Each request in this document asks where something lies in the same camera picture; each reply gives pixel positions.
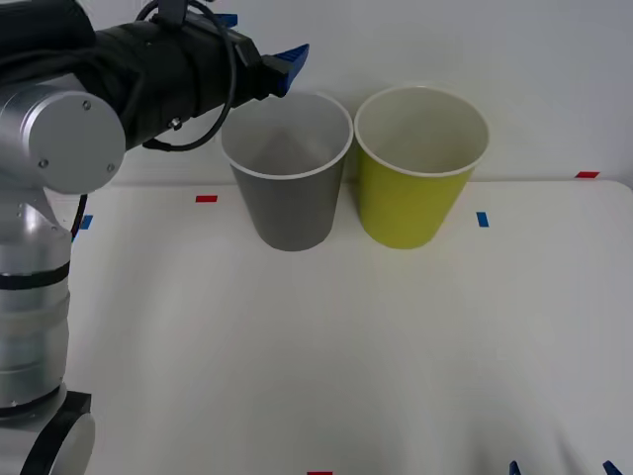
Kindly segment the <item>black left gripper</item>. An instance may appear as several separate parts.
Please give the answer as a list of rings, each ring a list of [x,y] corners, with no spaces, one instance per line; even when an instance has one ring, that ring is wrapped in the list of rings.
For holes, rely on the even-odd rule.
[[[237,26],[236,14],[216,14],[218,24],[232,29]],[[259,53],[252,39],[230,34],[235,55],[236,86],[234,108],[269,96],[283,98],[306,64],[310,45],[304,44],[276,54]],[[195,28],[184,30],[184,46],[191,54],[195,72],[196,102],[193,115],[199,117],[226,102],[230,88],[228,53],[221,36]]]

